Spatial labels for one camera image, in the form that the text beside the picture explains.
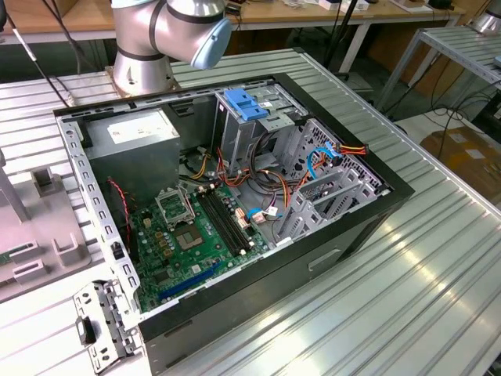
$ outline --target robotic arm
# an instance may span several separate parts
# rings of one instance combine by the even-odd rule
[[[501,29],[501,0],[492,0],[471,27],[483,35],[497,35]]]
[[[167,56],[212,68],[232,32],[224,0],[113,0],[118,54],[114,81],[132,95],[175,84]]]

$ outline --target motherboard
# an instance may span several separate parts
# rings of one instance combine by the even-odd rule
[[[133,262],[141,278],[138,296],[143,312],[269,249],[258,228],[244,218],[228,187],[186,194],[186,201],[182,202],[181,194],[173,194],[131,215],[139,253]],[[169,219],[184,215],[184,205],[193,216],[186,215],[186,222],[171,226]]]

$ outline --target slotted aluminum surface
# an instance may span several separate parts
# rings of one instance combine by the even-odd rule
[[[434,164],[344,84],[293,50],[174,66],[183,87],[287,72],[416,191],[346,262],[166,374],[483,374],[501,351],[501,214]],[[105,74],[65,78],[78,103],[116,97]],[[0,147],[13,181],[63,175],[89,243],[94,233],[41,81],[0,85]],[[95,263],[99,249],[93,249]],[[0,306],[0,374],[92,374],[70,297],[107,279],[100,263]],[[109,374],[149,374],[144,357]]]
[[[460,26],[427,29],[421,31],[420,38],[487,82],[501,80],[501,69],[493,63],[501,56],[501,35],[484,36]]]

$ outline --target ram slot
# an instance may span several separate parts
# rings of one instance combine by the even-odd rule
[[[228,226],[229,231],[232,234],[232,237],[235,239],[237,244],[240,246],[240,249],[244,249],[246,251],[250,250],[249,242],[247,238],[243,235],[241,228],[233,220],[233,217],[228,214],[225,205],[219,200],[219,198],[215,194],[211,194],[209,196],[209,200],[211,200],[214,208],[220,214],[222,219],[225,221]]]
[[[231,235],[231,232],[227,229],[225,222],[222,220],[221,216],[214,209],[211,201],[209,200],[210,194],[208,193],[206,196],[198,197],[198,201],[200,205],[202,205],[202,209],[205,211],[205,214],[209,217],[214,228],[218,232],[219,236],[222,238],[226,247],[228,247],[230,253],[233,256],[237,256],[240,254],[240,250],[238,243],[236,243]]]

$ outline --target open computer tower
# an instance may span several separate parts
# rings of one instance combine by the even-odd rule
[[[413,194],[284,74],[55,112],[114,272],[74,296],[96,373],[159,374],[361,248]]]

